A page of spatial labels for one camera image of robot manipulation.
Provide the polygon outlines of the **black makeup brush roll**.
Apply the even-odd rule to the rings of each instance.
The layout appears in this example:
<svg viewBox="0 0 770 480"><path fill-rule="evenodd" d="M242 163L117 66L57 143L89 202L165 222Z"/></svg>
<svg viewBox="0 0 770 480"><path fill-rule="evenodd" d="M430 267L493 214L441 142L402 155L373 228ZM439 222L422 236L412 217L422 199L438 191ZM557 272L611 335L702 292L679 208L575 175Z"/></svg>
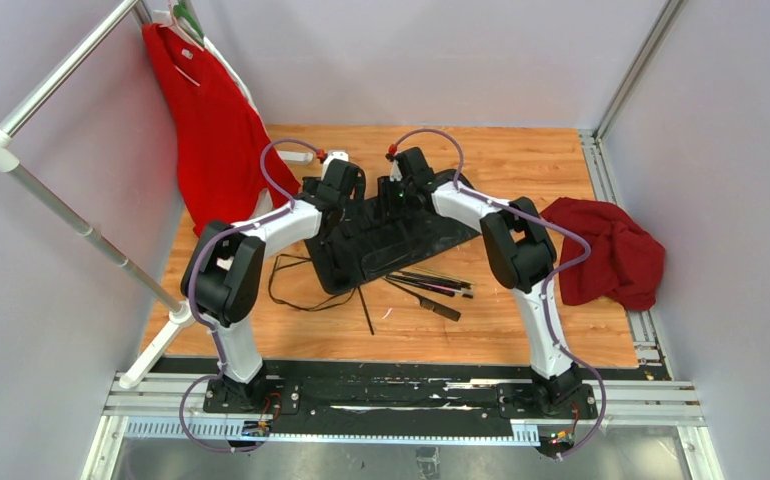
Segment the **black makeup brush roll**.
<svg viewBox="0 0 770 480"><path fill-rule="evenodd" d="M376 218L376 196L348 206L338 225L304 245L323 290L341 295L480 235L463 223L408 206L394 182L392 216Z"/></svg>

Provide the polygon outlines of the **thin black liner brush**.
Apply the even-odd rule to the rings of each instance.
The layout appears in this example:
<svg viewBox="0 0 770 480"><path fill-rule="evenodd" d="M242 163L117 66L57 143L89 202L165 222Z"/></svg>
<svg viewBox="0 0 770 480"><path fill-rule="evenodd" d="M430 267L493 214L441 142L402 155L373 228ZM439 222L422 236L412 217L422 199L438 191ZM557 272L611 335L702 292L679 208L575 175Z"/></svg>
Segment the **thin black liner brush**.
<svg viewBox="0 0 770 480"><path fill-rule="evenodd" d="M372 323L372 319L371 319L371 316L370 316L370 313L369 313L369 308L368 308L367 301L365 299L362 287L361 286L356 287L356 291L358 292L359 300L360 300L360 303L361 303L361 306L362 306L362 310L363 310L363 314L364 314L364 318L365 318L365 322L366 322L368 331L369 331L371 336L375 336L375 329L374 329L374 326L373 326L373 323Z"/></svg>

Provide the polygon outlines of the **black angled brush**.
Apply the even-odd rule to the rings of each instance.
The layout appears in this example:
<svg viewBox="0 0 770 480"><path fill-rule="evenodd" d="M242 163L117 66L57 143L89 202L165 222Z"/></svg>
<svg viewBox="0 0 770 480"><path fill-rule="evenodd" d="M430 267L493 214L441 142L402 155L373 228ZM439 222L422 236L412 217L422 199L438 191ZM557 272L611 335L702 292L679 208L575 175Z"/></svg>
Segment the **black angled brush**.
<svg viewBox="0 0 770 480"><path fill-rule="evenodd" d="M472 284L469 283L469 282L464 282L464 281L460 281L460 280L454 280L454 279L450 279L450 278L446 278L446 277L439 277L439 276L432 276L432 275L425 275L425 274L417 274L417 273L412 273L412 272L407 272L407 271L402 271L402 270L397 271L396 275L399 275L399 276L402 276L402 277L405 277L405 278L408 278L408 279L411 279L411 280L421 281L421 282L425 282L425 283L429 283L429 284L433 284L433 285L439 285L439 286L442 286L442 287L454 288L454 289L459 289L459 290L462 290L462 289L471 290L472 289Z"/></svg>

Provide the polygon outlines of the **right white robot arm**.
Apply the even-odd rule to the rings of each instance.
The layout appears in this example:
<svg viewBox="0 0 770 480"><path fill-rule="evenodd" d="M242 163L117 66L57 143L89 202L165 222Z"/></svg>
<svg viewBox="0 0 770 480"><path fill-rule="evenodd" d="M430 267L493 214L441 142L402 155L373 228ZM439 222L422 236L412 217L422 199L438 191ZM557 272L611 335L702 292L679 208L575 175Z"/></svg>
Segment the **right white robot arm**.
<svg viewBox="0 0 770 480"><path fill-rule="evenodd" d="M534 203L477 191L457 178L436 174L418 147L386 154L391 178L407 187L409 201L443 218L478 231L496 281L512 294L526 329L532 370L532 400L543 415L555 417L569 408L582 374L572 358L555 300L555 246L549 223Z"/></svg>

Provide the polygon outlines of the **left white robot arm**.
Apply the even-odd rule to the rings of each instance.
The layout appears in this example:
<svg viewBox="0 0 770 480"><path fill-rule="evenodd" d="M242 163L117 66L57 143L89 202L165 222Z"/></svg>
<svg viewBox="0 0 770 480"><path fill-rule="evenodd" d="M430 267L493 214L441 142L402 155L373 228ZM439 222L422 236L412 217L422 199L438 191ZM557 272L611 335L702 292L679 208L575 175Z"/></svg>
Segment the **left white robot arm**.
<svg viewBox="0 0 770 480"><path fill-rule="evenodd" d="M267 400L263 357L255 344L251 313L264 260L302 240L336 227L352 200L364 198L363 170L331 156L310 191L252 220L207 225L182 279L195 320L206 326L218 354L216 381L244 413Z"/></svg>

